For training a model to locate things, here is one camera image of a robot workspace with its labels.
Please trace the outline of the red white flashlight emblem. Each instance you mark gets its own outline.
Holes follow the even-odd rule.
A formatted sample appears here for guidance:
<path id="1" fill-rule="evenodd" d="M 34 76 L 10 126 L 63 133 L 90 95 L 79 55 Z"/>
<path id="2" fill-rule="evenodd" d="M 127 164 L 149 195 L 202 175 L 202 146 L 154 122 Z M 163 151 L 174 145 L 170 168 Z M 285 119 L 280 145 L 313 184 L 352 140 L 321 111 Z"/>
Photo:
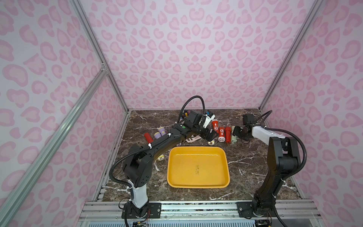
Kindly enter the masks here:
<path id="1" fill-rule="evenodd" d="M 218 130 L 218 133 L 219 133 L 218 141 L 219 142 L 225 142 L 226 141 L 225 128 L 224 127 L 220 127 L 219 130 Z"/>

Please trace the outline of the plain red flashlight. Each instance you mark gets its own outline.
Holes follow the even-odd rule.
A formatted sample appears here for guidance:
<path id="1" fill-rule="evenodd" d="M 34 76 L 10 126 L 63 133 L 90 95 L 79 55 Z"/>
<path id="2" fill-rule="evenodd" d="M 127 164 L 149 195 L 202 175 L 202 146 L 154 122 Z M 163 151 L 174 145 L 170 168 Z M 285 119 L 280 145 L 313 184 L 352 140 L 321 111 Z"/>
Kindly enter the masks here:
<path id="1" fill-rule="evenodd" d="M 231 142 L 231 133 L 232 133 L 231 127 L 226 127 L 225 128 L 226 143 Z"/>

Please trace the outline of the pale green flashlight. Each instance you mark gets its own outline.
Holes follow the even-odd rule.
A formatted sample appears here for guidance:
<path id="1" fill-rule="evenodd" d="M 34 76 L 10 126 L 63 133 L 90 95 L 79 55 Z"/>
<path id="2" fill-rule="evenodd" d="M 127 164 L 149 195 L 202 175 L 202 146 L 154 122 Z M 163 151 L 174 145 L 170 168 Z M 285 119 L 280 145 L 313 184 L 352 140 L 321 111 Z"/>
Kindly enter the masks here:
<path id="1" fill-rule="evenodd" d="M 231 129 L 231 142 L 236 143 L 237 142 L 237 136 L 234 135 L 235 126 Z"/>

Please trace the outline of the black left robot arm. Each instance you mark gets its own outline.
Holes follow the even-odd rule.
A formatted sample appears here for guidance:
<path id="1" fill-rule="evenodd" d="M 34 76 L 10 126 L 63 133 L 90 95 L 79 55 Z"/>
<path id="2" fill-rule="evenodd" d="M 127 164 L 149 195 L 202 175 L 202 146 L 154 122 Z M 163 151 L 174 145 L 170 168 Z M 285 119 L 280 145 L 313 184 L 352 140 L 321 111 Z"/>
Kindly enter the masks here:
<path id="1" fill-rule="evenodd" d="M 128 183 L 131 184 L 131 204 L 134 208 L 141 209 L 149 202 L 146 184 L 151 179 L 154 160 L 194 135 L 206 141 L 212 141 L 218 133 L 203 126 L 179 123 L 154 142 L 130 151 L 130 156 L 125 160 L 123 172 Z"/>

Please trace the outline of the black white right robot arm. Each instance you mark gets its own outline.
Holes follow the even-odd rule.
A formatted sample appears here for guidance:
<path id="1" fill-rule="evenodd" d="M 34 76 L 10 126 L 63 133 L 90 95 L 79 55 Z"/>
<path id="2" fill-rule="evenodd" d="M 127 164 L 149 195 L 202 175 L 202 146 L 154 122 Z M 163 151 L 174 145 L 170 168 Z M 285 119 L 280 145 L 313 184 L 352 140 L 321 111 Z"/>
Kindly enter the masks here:
<path id="1" fill-rule="evenodd" d="M 268 145 L 267 166 L 268 172 L 261 187 L 256 190 L 248 209 L 255 217 L 262 217 L 273 210 L 276 205 L 276 196 L 286 179 L 294 174 L 301 165 L 296 137 L 285 136 L 280 129 L 268 127 L 236 126 L 232 135 L 240 139 L 258 139 Z"/>

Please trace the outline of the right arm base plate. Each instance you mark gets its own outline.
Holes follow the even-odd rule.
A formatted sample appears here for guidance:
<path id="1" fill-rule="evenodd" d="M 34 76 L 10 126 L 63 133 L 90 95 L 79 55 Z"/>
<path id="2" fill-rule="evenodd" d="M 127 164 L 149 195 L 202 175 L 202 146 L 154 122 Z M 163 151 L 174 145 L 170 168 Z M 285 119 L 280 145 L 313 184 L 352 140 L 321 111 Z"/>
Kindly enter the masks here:
<path id="1" fill-rule="evenodd" d="M 240 218 L 252 219 L 261 218 L 263 216 L 276 217 L 273 206 L 260 206 L 253 201 L 238 201 L 236 202 L 237 211 Z"/>

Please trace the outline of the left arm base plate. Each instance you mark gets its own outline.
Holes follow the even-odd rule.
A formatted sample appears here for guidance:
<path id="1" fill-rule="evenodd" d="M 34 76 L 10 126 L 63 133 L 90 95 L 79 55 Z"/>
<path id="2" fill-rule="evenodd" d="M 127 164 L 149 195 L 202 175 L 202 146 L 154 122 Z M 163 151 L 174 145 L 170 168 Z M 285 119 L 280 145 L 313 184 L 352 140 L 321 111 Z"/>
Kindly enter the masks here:
<path id="1" fill-rule="evenodd" d="M 147 202 L 141 208 L 137 208 L 131 201 L 128 201 L 122 212 L 122 218 L 160 218 L 161 216 L 161 206 L 159 202 Z"/>

